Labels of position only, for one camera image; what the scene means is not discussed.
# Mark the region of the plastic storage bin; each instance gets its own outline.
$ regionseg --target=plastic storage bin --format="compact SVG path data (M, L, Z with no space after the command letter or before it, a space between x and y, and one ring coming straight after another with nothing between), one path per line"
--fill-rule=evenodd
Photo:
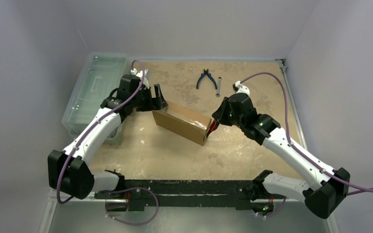
M72 137L79 136L95 117L102 101L119 87L124 74L131 71L124 54L92 52L88 55L75 88L73 89L62 124ZM120 141L121 126L111 132L106 140Z

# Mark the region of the white wall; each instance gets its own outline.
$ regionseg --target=white wall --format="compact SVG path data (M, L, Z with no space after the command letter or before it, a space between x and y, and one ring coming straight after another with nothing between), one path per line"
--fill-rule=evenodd
M0 0L0 232L37 232L87 51L58 0Z
M321 0L288 65L310 151L373 187L373 1ZM335 213L341 232L373 232L373 194Z
M90 50L141 58L288 56L318 0L64 0Z

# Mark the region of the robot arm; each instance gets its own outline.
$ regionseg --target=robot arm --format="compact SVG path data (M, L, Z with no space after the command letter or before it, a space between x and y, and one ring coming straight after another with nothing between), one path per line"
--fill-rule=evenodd
M287 141L286 131L267 114L259 114L249 97L249 89L238 81L233 85L235 94L225 97L219 109L213 113L215 119L210 132L220 124L239 127L244 134L259 145L265 146L295 171L303 180L283 177L265 170L253 180L253 191L256 196L266 193L279 194L304 202L315 215L328 218L334 209L346 197L348 186L321 173L315 166L296 152ZM317 159L294 140L295 146L309 159L320 164L331 175L349 181L350 174L343 168L333 167Z
M132 95L139 86L140 77L142 77L141 72L136 75L124 75L121 78L119 88L114 89L103 100L96 116L84 131L71 144L66 146L62 152L53 150L49 154L48 174L50 187L56 189L62 166L72 153L72 150L77 149L75 145L82 138L83 141L80 147L73 154L62 177L61 191L73 197L84 199L90 192L116 190L124 186L124 176L121 174L108 170L92 174L88 164L107 136L113 129L119 127L134 109L139 112L145 112L167 107L168 104L162 96L160 86L158 84L154 85L155 98L153 98L148 80L144 79L142 89L131 101L101 121L99 120Z

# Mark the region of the cardboard box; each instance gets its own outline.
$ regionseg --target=cardboard box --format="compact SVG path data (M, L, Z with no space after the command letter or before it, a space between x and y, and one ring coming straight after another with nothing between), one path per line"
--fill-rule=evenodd
M206 142L206 134L212 119L168 101L165 110L153 111L155 123L201 146Z

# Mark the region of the worn wooden surface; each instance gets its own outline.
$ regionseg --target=worn wooden surface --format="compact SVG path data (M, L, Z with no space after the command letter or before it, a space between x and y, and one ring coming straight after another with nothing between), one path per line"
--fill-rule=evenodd
M232 84L251 74L268 71L283 81L277 63L265 62L145 62L152 72L150 84L159 83L166 100L206 116L217 110ZM205 77L222 77L221 96ZM284 99L276 80L261 75L245 83L259 113L272 116L284 126ZM248 180L264 169L280 175L300 176L281 158L244 136L237 127L219 126L204 146L155 125L151 112L134 113L124 122L120 145L102 145L90 164L93 171L116 169L127 179ZM291 136L299 142L295 118L289 107Z

